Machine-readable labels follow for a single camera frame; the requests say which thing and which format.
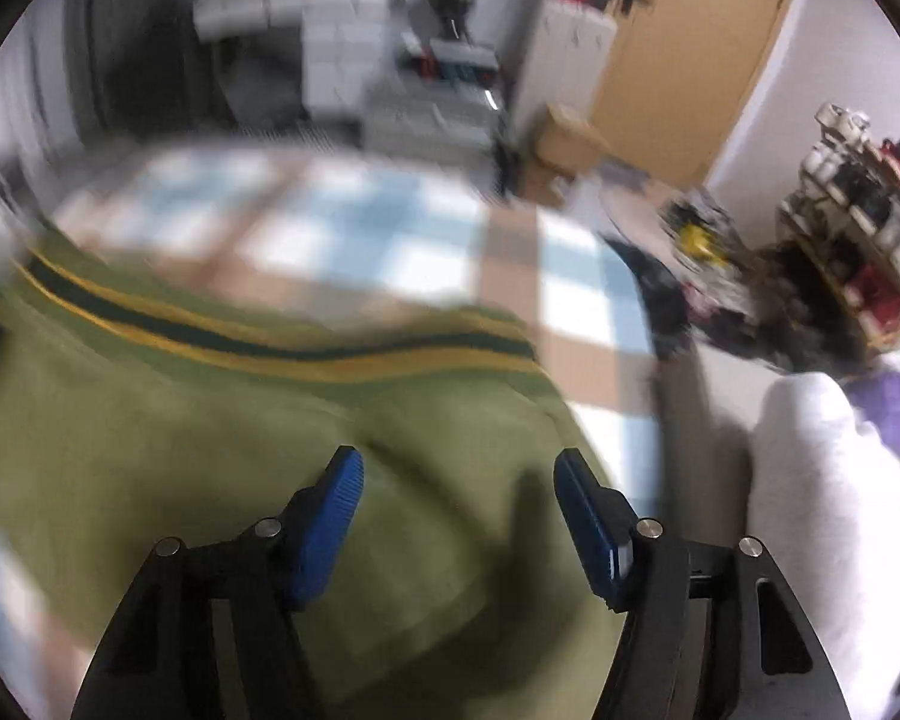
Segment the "wooden door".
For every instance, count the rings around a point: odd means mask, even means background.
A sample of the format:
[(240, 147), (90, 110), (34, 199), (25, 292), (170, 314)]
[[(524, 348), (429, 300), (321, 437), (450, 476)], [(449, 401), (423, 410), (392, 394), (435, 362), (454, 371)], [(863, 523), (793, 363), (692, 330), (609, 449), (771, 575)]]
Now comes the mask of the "wooden door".
[(610, 154), (674, 188), (699, 184), (774, 46), (788, 0), (617, 0), (590, 112)]

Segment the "white desk with drawers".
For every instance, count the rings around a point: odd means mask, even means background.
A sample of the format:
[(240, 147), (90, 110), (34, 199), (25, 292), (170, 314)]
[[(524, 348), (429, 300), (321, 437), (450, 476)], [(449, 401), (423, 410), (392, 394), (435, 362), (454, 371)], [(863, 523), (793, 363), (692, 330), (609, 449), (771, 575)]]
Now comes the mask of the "white desk with drawers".
[(393, 64), (395, 0), (194, 0), (203, 41), (295, 28), (301, 32), (307, 114), (354, 119), (364, 93)]

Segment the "checkered bed sheet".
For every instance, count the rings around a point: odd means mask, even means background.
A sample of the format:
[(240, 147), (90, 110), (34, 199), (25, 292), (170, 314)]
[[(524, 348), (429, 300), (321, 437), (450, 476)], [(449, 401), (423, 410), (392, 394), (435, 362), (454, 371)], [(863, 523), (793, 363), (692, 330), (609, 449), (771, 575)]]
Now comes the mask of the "checkered bed sheet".
[(65, 167), (53, 210), (0, 176), (0, 291), (48, 231), (240, 312), (328, 328), (464, 305), (515, 317), (595, 473), (639, 511), (660, 496), (637, 283), (610, 244), (553, 210), (488, 202), (447, 172), (196, 145), (148, 149), (97, 177)]

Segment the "grey plastic storage crate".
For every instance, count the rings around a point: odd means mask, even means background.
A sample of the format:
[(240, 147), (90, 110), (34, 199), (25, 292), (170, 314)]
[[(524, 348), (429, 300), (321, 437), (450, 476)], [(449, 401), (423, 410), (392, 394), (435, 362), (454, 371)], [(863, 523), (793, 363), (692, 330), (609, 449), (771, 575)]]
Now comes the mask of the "grey plastic storage crate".
[(398, 160), (476, 171), (496, 157), (502, 112), (492, 89), (382, 76), (364, 93), (362, 148)]

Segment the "white storage cabinet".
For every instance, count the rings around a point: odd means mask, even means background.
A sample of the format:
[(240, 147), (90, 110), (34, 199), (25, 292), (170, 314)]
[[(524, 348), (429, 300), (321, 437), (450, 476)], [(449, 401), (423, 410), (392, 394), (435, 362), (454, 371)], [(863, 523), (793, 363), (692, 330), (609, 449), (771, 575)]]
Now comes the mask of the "white storage cabinet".
[(523, 148), (549, 104), (589, 114), (617, 34), (616, 20), (572, 0), (539, 0), (510, 101), (507, 140)]

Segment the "cardboard box on floor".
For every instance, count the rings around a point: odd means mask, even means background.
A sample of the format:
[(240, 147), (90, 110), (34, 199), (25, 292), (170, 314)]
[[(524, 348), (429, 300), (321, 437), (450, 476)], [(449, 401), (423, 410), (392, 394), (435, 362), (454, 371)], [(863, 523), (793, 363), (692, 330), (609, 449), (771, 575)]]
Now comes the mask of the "cardboard box on floor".
[(562, 176), (577, 176), (604, 163), (610, 147), (580, 112), (564, 104), (548, 104), (532, 154), (538, 163)]

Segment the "black tall cabinet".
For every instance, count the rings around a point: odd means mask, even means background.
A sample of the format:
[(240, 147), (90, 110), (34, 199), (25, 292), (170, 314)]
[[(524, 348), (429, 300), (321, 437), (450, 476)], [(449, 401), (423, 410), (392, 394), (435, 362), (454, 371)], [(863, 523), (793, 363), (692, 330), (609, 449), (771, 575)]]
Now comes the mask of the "black tall cabinet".
[(164, 137), (214, 119), (211, 49), (194, 0), (64, 0), (64, 48), (77, 133)]

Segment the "green varsity jacket mustard sleeves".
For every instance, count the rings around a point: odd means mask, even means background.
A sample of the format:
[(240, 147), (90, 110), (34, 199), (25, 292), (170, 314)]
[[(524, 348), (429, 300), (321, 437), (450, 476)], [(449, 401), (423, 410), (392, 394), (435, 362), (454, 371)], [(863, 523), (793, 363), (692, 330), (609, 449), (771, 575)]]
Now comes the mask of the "green varsity jacket mustard sleeves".
[(29, 717), (71, 705), (158, 539), (232, 538), (343, 445), (364, 494), (301, 624), (329, 715), (595, 710), (619, 622), (553, 489), (587, 438), (515, 317), (240, 312), (48, 231), (0, 333), (0, 676)]

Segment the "cluttered shoe rack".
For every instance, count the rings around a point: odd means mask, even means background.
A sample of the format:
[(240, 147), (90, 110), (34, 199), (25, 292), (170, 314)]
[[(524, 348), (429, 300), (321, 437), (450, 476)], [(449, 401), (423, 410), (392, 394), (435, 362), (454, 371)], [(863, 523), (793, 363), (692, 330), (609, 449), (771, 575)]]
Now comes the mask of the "cluttered shoe rack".
[(820, 138), (781, 201), (777, 231), (814, 266), (865, 356), (900, 344), (900, 138), (834, 103), (814, 114)]

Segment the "white fluffy blanket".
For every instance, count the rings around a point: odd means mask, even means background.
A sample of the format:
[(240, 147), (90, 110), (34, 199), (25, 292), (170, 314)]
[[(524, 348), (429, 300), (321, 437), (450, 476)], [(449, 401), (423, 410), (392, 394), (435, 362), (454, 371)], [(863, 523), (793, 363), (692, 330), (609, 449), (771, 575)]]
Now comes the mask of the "white fluffy blanket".
[(751, 431), (748, 532), (781, 567), (854, 718), (900, 680), (900, 458), (824, 374), (767, 390)]

